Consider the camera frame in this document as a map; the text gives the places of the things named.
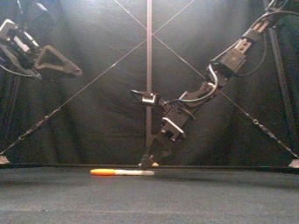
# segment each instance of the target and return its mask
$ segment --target wire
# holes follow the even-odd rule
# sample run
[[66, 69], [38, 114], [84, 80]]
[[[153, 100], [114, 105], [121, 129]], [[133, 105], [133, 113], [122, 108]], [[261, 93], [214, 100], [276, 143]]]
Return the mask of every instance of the wire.
[[201, 98], [197, 98], [194, 100], [174, 99], [172, 101], [168, 101], [166, 104], [170, 104], [173, 102], [200, 102], [200, 101], [208, 99], [212, 96], [212, 94], [214, 93], [214, 91], [217, 90], [217, 87], [218, 87], [218, 77], [217, 77], [217, 75], [216, 75], [216, 73], [212, 69], [210, 64], [208, 66], [208, 69], [209, 69], [209, 72], [210, 72], [210, 75], [212, 75], [212, 78], [213, 78], [212, 90]]
[[234, 75], [236, 75], [237, 77], [245, 77], [245, 76], [249, 76], [249, 75], [250, 75], [250, 74], [260, 68], [260, 66], [261, 66], [261, 64], [262, 64], [262, 62], [264, 62], [264, 60], [265, 60], [265, 57], [266, 57], [266, 37], [265, 37], [265, 33], [264, 33], [264, 52], [262, 52], [262, 57], [261, 57], [261, 59], [260, 59], [257, 65], [256, 65], [254, 69], [253, 69], [250, 72], [248, 72], [248, 73], [242, 73], [242, 74], [236, 74], [236, 73], [234, 73]]
[[269, 13], [264, 14], [264, 15], [256, 20], [256, 22], [250, 25], [249, 28], [253, 28], [254, 25], [260, 22], [260, 20], [262, 20], [264, 18], [270, 17], [270, 16], [274, 15], [274, 14], [285, 14], [285, 15], [293, 15], [293, 16], [297, 16], [297, 17], [299, 17], [299, 13], [297, 13], [297, 12], [292, 12], [292, 11], [289, 11], [289, 10], [273, 11], [273, 12], [269, 12]]
[[23, 77], [33, 77], [33, 76], [29, 75], [29, 74], [15, 73], [14, 71], [9, 70], [7, 68], [5, 68], [5, 67], [1, 66], [1, 65], [0, 65], [0, 67], [1, 67], [9, 74], [15, 74], [15, 75], [19, 75], [19, 76], [23, 76]]

